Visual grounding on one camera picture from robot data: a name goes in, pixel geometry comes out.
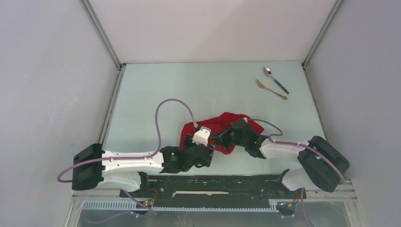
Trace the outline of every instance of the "white wall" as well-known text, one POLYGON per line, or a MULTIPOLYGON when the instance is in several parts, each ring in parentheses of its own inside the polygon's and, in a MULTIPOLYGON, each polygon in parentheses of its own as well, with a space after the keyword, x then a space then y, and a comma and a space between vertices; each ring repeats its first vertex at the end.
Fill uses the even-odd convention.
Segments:
POLYGON ((348 0, 308 67, 368 224, 400 226, 401 1, 348 0))
POLYGON ((335 0, 92 0, 124 63, 303 61, 335 0))
POLYGON ((116 68, 78 0, 6 0, 0 69, 0 226, 61 226, 56 176, 96 141, 116 68))

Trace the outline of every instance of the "white table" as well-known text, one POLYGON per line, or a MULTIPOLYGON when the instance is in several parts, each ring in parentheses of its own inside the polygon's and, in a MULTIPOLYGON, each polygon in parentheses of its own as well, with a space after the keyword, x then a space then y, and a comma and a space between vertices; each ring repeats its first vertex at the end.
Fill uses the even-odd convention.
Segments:
MULTIPOLYGON (((167 99, 183 100, 197 121, 223 112, 246 114, 267 120, 284 131, 281 139, 308 140, 324 137, 314 102, 299 62, 228 62, 128 64, 122 78, 105 149, 119 152, 144 152, 157 148, 155 110, 167 99), (268 67, 273 76, 290 92, 285 94, 263 73, 268 67), (258 88, 255 80, 286 95, 282 100, 258 88)), ((178 146, 183 125, 191 118, 177 102, 164 104, 159 112, 162 147, 178 146)), ((263 134, 275 129, 260 123, 263 134)), ((209 168, 193 167, 185 175, 279 174, 298 164, 279 159, 253 158, 243 148, 230 155, 216 151, 209 168)))

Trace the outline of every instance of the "red napkin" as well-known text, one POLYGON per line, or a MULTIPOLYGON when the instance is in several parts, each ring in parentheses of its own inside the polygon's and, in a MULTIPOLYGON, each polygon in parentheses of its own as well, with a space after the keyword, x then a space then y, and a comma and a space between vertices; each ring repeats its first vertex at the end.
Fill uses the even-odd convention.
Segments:
MULTIPOLYGON (((199 125, 199 127, 205 126, 209 129, 211 129, 212 134, 214 135, 214 134, 217 134, 217 133, 225 130, 226 128, 228 128, 234 121, 244 118, 244 117, 249 118, 248 116, 246 116, 244 114, 234 114, 234 113, 225 112, 222 115, 220 115, 219 117, 214 117, 209 120, 197 122, 197 124, 199 125)), ((263 132, 264 128, 262 128, 258 123, 254 122, 254 121, 248 121, 248 123, 257 135, 260 135, 263 132)), ((181 131, 180 147, 184 146, 185 136, 187 134, 191 134, 191 135, 195 134, 195 128, 194 128, 192 122, 185 124, 183 130, 181 131)), ((212 145, 212 144, 216 145, 216 150, 220 151, 221 153, 223 153, 225 155, 228 155, 231 152, 233 152, 234 147, 235 147, 235 145, 232 145, 228 150, 226 150, 226 149, 224 149, 224 147, 215 144, 213 142, 213 140, 209 140, 209 145, 212 145)))

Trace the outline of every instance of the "red cloth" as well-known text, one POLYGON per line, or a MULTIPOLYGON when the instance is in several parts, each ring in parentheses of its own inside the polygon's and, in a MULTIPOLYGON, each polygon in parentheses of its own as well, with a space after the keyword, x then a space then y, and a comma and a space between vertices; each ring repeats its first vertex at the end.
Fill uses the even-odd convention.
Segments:
MULTIPOLYGON (((249 118, 248 116, 246 116, 244 114, 234 114, 234 113, 225 112, 222 115, 220 115, 219 117, 214 117, 212 119, 205 120, 202 122, 197 122, 197 123, 198 123, 199 127, 205 126, 209 129, 211 129, 212 134, 214 135, 214 134, 220 133, 221 131, 228 128, 234 121, 244 118, 244 117, 249 118)), ((258 123, 254 122, 254 121, 249 121, 248 123, 257 135, 260 135, 263 132, 264 128, 262 128, 258 123)), ((185 124, 183 130, 181 131, 180 147, 184 146, 185 136, 187 134, 191 134, 191 135, 195 134, 195 128, 194 128, 192 122, 185 124)), ((234 147, 235 147, 235 145, 232 145, 228 150, 226 150, 226 149, 224 149, 224 147, 215 144, 213 140, 209 140, 209 144, 216 145, 216 150, 220 151, 221 153, 223 153, 225 155, 228 155, 231 152, 233 152, 234 147)))

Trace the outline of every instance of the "gold fork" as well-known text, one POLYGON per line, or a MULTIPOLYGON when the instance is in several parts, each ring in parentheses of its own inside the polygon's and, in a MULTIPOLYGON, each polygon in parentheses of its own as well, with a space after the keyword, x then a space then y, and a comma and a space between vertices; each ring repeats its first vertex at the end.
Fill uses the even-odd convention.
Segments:
POLYGON ((280 97, 280 98, 282 98, 282 99, 284 99, 284 100, 287 100, 287 97, 286 97, 286 96, 280 95, 279 93, 277 93, 277 92, 275 92, 275 91, 273 91, 273 90, 271 90, 271 89, 268 89, 268 88, 267 88, 266 86, 264 86, 258 79, 256 80, 256 83, 257 83, 257 85, 258 85, 260 88, 262 88, 262 89, 267 89, 267 90, 273 92, 274 94, 276 94, 278 97, 280 97))

